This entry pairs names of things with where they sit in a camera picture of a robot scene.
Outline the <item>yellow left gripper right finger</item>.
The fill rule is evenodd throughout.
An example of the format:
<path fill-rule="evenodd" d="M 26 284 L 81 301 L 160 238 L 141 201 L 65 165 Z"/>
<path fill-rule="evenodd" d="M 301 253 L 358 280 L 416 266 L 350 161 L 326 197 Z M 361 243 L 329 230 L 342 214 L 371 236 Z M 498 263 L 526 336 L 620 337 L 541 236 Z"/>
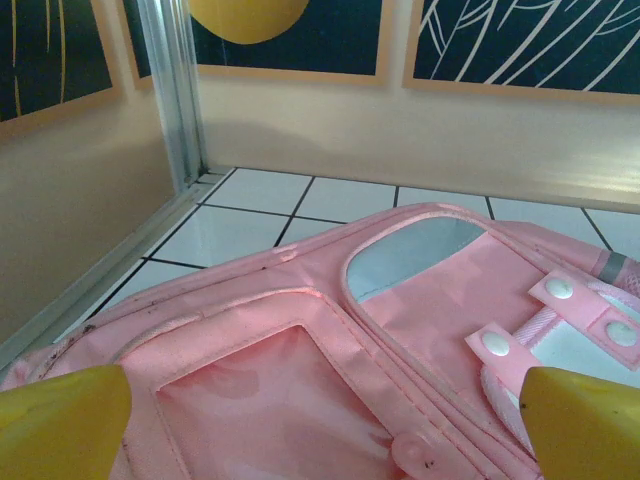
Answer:
<path fill-rule="evenodd" d="M 637 479 L 639 390 L 551 367 L 528 370 L 520 413 L 546 479 Z"/>

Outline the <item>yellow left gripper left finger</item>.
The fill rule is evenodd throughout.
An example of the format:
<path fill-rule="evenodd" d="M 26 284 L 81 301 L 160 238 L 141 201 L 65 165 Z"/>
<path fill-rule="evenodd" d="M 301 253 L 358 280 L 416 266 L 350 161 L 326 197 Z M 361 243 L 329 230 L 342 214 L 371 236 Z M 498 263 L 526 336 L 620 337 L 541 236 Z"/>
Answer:
<path fill-rule="evenodd" d="M 3 479 L 107 479 L 131 414 L 122 367 L 105 365 L 1 393 Z"/>

